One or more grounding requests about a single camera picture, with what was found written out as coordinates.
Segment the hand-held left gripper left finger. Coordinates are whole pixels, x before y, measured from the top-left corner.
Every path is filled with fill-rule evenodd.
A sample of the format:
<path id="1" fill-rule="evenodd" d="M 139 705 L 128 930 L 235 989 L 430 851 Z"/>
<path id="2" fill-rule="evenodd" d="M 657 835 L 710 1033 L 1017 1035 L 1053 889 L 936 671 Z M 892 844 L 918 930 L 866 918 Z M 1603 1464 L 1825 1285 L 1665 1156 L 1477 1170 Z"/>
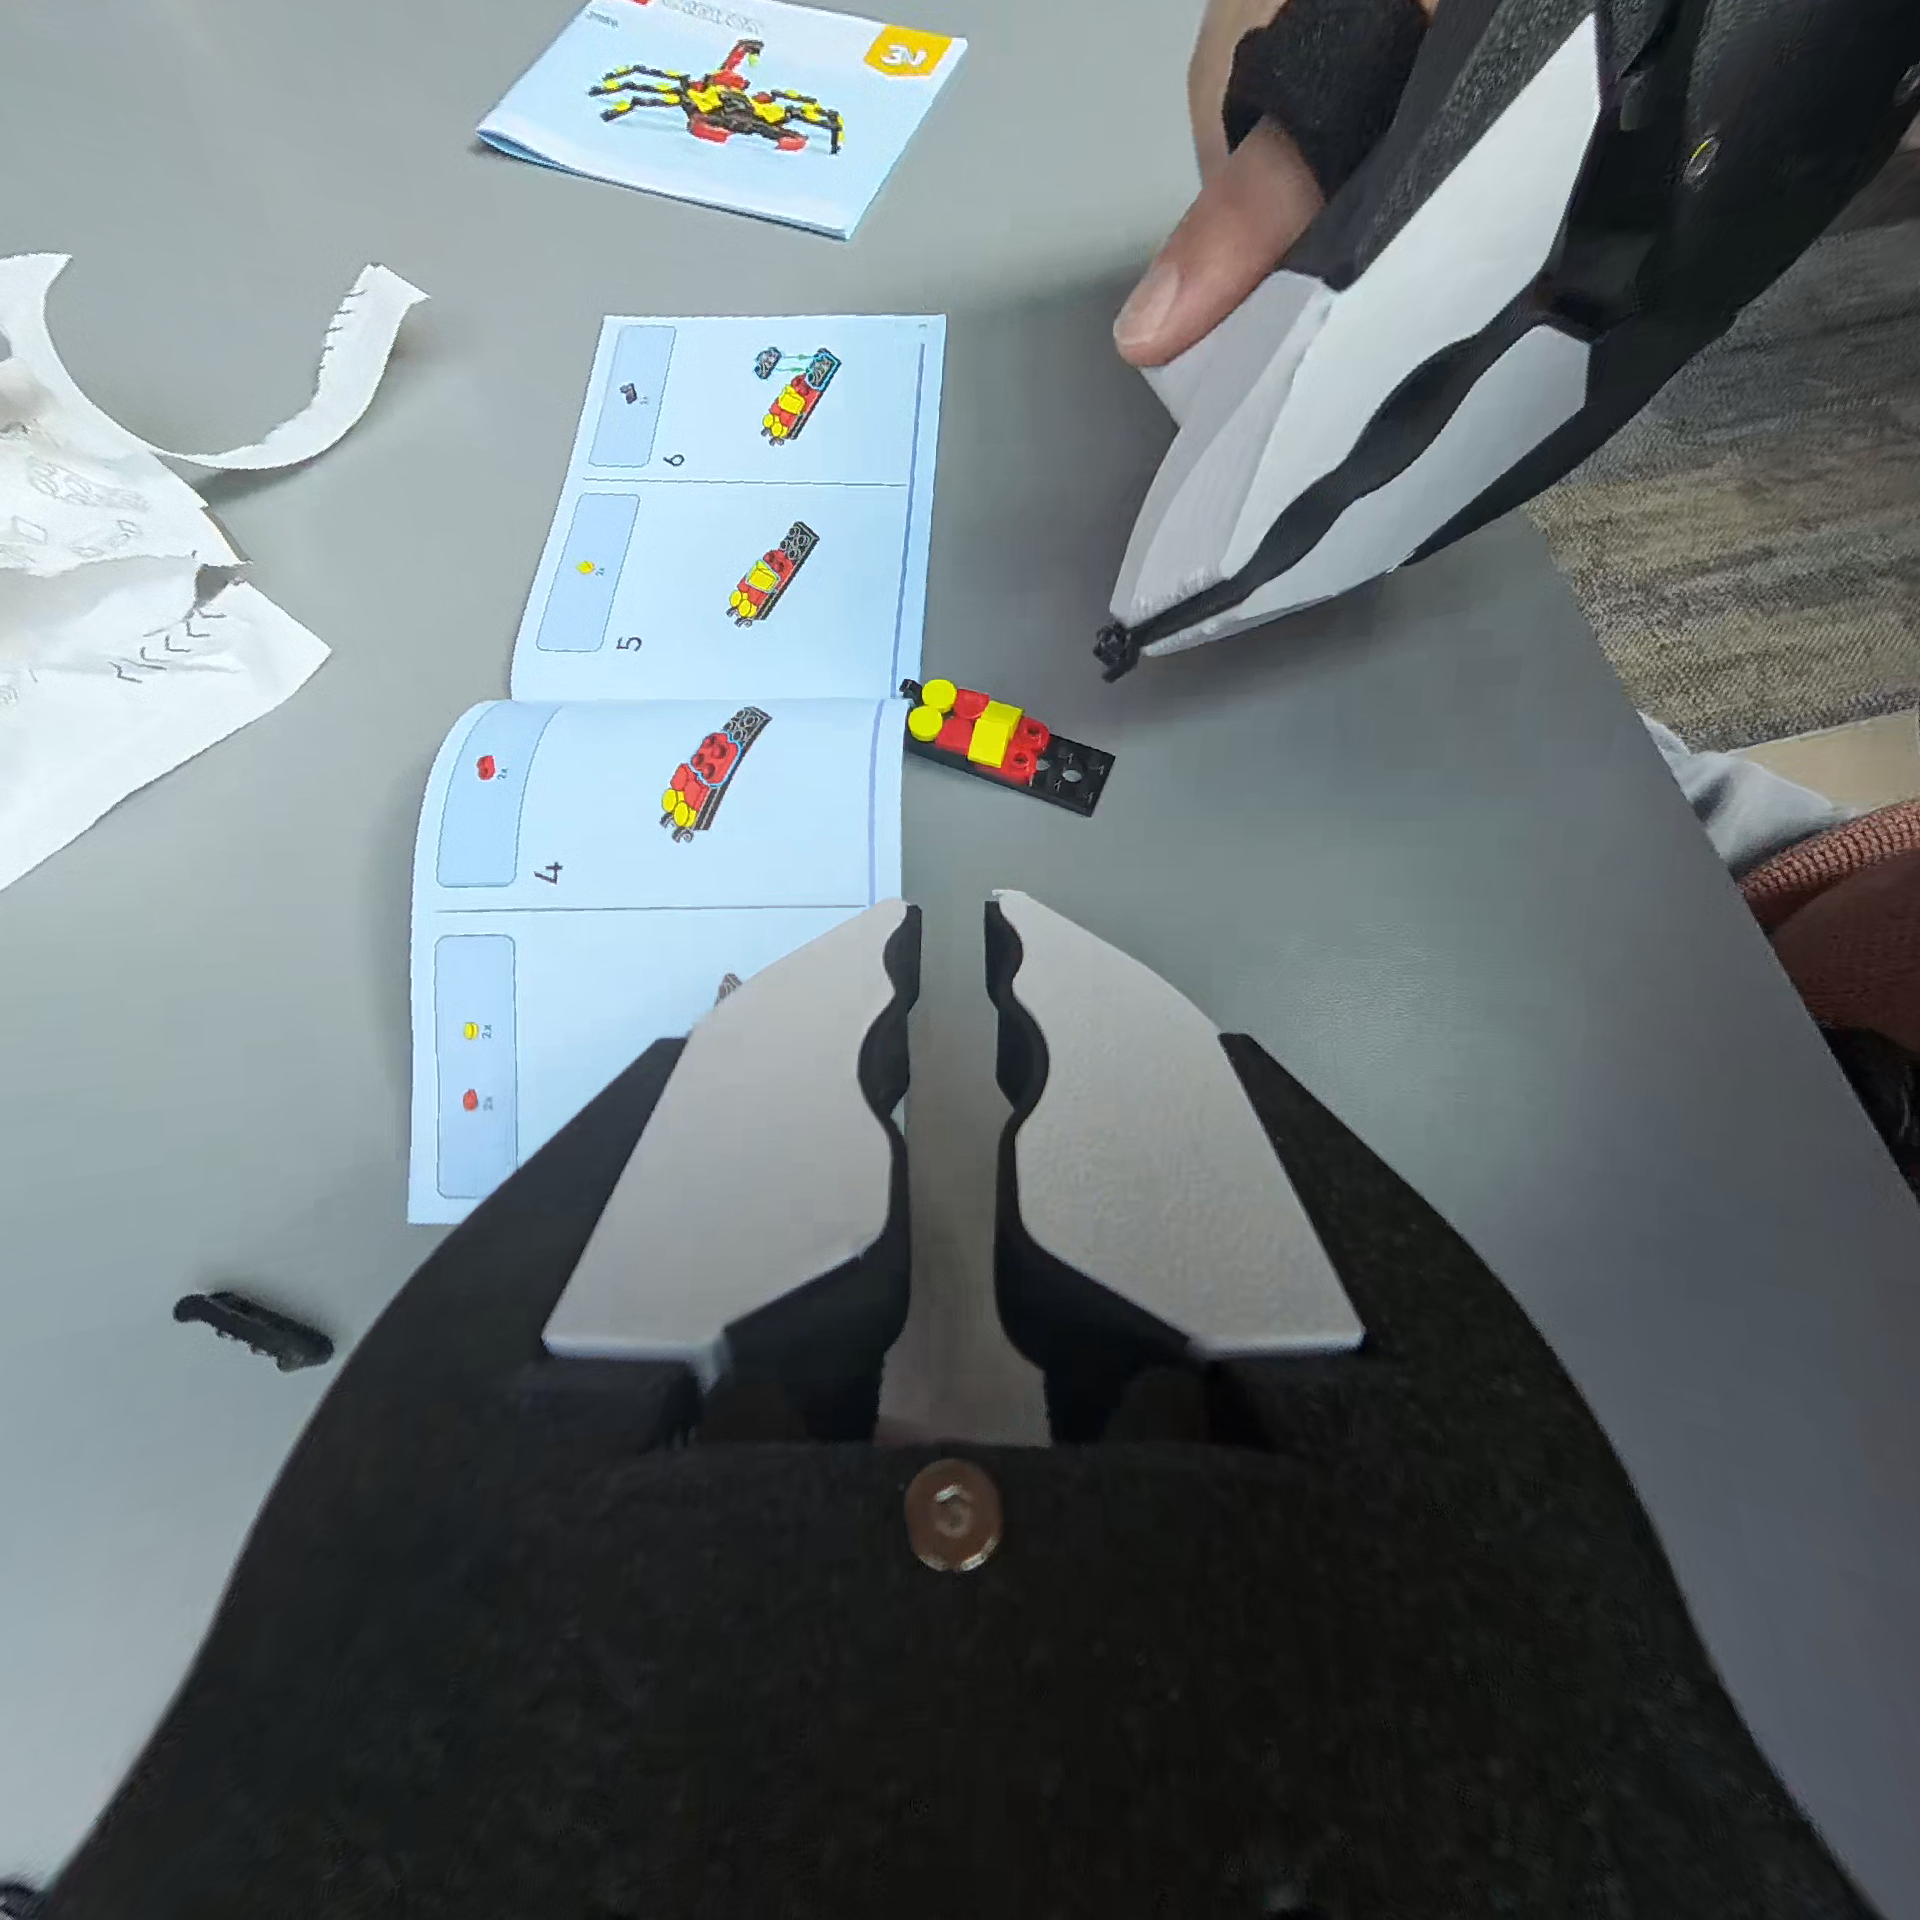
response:
<path id="1" fill-rule="evenodd" d="M 866 1444 L 909 1316 L 909 1012 L 922 911 L 880 902 L 693 1027 L 547 1319 L 558 1360 L 775 1389 Z"/>

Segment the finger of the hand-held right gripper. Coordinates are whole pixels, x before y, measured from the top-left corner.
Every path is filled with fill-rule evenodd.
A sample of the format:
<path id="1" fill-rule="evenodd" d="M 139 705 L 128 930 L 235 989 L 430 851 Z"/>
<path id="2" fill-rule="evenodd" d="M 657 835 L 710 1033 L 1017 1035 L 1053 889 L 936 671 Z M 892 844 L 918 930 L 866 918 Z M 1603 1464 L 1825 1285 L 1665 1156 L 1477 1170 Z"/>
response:
<path id="1" fill-rule="evenodd" d="M 1296 563 L 1238 609 L 1145 642 L 1140 651 L 1169 658 L 1317 609 L 1391 574 L 1557 427 L 1579 415 L 1591 356 L 1591 344 L 1579 337 L 1527 331 L 1477 376 L 1432 444 L 1401 473 L 1347 503 Z"/>
<path id="2" fill-rule="evenodd" d="M 1442 15 L 1422 64 L 1289 262 L 1149 376 L 1181 433 L 1114 588 L 1143 644 L 1238 609 L 1417 458 L 1503 349 L 1568 333 L 1534 292 L 1595 141 L 1598 18 Z"/>

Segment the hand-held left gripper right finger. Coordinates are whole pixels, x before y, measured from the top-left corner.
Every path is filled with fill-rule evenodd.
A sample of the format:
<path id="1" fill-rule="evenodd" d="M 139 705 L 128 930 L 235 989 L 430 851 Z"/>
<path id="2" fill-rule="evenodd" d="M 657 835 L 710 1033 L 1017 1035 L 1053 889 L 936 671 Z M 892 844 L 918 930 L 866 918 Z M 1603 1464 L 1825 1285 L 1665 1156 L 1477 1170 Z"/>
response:
<path id="1" fill-rule="evenodd" d="M 998 1014 L 996 1302 L 1050 1438 L 1095 1444 L 1145 1375 L 1361 1351 L 1362 1319 L 1226 1035 L 1161 974 L 1021 890 L 983 911 Z"/>

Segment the red yellow black brick assembly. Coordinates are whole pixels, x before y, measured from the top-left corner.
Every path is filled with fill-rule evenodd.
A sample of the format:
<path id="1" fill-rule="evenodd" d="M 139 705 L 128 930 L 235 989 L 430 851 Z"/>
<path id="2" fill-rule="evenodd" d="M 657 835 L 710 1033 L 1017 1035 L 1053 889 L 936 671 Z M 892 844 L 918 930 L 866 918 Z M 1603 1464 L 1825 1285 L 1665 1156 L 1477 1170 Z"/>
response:
<path id="1" fill-rule="evenodd" d="M 1096 810 L 1117 756 L 1053 731 L 1025 708 L 947 679 L 903 682 L 904 753 L 1011 788 L 1080 819 Z"/>

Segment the grey desk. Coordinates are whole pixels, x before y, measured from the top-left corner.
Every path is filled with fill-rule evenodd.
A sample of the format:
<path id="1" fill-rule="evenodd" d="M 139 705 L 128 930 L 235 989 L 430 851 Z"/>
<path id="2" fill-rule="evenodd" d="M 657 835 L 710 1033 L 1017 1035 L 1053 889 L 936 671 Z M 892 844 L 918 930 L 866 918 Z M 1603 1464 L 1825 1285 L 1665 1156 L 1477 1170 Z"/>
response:
<path id="1" fill-rule="evenodd" d="M 1092 822 L 909 769 L 915 1323 L 888 1407 L 1042 1434 L 993 1313 L 980 905 L 1028 890 L 1244 1031 L 1539 1319 L 1724 1681 L 1915 1915 L 1915 1207 L 1527 521 L 1100 683 L 1170 437 L 1111 323 L 1191 194 L 1182 6 L 877 6 L 972 50 L 838 245 L 485 152 L 576 6 L 5 6 L 5 251 L 166 447 L 313 387 L 368 262 L 421 286 L 365 422 L 209 491 L 333 648 L 5 890 L 5 1876 L 50 1878 L 177 1690 L 406 1224 L 426 777 L 504 690 L 599 325 L 945 313 L 927 655 L 1117 751 Z"/>

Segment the person's right hand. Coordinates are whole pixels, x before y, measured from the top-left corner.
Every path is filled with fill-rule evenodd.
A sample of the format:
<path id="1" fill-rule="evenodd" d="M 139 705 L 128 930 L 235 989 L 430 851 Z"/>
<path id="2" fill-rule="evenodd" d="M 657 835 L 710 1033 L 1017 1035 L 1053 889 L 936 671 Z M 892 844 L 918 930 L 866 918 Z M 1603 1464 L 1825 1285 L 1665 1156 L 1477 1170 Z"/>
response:
<path id="1" fill-rule="evenodd" d="M 1187 64 L 1189 134 L 1201 188 L 1114 323 L 1136 369 L 1158 369 L 1214 333 L 1270 275 L 1323 210 L 1299 146 L 1258 123 L 1234 147 L 1222 103 L 1239 41 L 1279 3 L 1212 3 Z"/>

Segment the light grey cloth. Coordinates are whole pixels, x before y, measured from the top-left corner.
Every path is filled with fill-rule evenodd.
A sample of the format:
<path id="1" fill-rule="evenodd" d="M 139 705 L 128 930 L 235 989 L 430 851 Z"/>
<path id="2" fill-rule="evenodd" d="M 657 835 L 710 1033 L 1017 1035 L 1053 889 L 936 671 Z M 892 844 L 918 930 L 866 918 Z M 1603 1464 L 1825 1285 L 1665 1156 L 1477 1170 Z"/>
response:
<path id="1" fill-rule="evenodd" d="M 1659 720 L 1641 720 L 1717 858 L 1737 880 L 1856 817 L 1750 758 L 1692 751 Z"/>

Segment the long black toy brick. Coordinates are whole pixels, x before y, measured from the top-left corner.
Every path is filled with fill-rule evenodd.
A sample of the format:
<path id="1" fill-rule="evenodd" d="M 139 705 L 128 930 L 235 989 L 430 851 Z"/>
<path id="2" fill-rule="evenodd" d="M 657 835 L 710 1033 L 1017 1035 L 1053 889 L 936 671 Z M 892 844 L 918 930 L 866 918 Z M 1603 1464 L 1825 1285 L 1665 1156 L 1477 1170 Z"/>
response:
<path id="1" fill-rule="evenodd" d="M 281 1375 L 310 1373 L 335 1359 L 335 1343 L 326 1332 L 242 1291 L 185 1293 L 174 1304 L 174 1319 L 237 1341 L 257 1359 L 274 1360 Z"/>

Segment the open blue instruction booklet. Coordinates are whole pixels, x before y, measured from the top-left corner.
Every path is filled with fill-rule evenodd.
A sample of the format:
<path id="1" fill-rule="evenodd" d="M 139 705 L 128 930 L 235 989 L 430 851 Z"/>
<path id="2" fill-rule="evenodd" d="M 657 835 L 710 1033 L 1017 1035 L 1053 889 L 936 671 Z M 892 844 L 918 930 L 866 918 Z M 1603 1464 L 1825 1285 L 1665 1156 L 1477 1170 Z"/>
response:
<path id="1" fill-rule="evenodd" d="M 508 695 L 426 781 L 406 1217 L 899 896 L 947 319 L 608 319 Z"/>

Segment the brown knit sweater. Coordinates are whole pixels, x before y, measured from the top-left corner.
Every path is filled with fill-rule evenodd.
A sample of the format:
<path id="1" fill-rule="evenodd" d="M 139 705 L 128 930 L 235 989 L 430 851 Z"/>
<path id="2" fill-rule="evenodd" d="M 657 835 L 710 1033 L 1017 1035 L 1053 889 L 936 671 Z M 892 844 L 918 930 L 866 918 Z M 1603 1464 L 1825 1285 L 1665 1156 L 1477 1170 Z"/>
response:
<path id="1" fill-rule="evenodd" d="M 1918 1051 L 1918 802 L 1829 828 L 1737 889 L 1816 1023 Z"/>

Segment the closed blue instruction booklet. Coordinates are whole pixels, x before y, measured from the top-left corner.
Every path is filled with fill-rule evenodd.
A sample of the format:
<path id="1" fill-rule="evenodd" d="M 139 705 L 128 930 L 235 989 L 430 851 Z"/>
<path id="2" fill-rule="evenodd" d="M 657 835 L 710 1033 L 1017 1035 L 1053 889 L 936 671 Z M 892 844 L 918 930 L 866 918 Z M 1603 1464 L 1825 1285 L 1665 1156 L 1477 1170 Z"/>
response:
<path id="1" fill-rule="evenodd" d="M 578 179 L 853 237 L 968 44 L 778 3 L 593 3 L 478 141 Z"/>

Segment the torn white paper bag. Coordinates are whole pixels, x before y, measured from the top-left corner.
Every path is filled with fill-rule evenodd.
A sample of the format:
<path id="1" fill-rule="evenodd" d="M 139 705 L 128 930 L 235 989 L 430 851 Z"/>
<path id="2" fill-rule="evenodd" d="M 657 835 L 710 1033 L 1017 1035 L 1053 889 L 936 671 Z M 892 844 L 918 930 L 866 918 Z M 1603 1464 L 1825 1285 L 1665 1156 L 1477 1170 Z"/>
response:
<path id="1" fill-rule="evenodd" d="M 328 647 L 247 580 L 203 496 L 4 369 L 4 883 L 290 700 Z"/>

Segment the torn white paper strip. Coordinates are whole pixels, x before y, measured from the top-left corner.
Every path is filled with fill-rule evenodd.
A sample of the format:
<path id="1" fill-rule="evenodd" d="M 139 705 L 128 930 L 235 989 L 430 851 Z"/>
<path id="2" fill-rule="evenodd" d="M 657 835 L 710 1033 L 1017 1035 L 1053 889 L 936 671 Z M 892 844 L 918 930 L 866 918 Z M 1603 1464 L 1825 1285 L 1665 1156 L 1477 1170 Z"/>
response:
<path id="1" fill-rule="evenodd" d="M 365 415 L 388 372 L 406 313 L 427 294 L 383 267 L 365 267 L 331 319 L 316 390 L 307 407 L 255 444 L 211 453 L 172 452 L 141 439 L 103 412 L 69 376 L 46 299 L 65 274 L 65 255 L 13 255 L 4 262 L 5 422 L 44 426 L 96 458 L 158 458 L 211 473 L 271 473 L 323 457 Z"/>

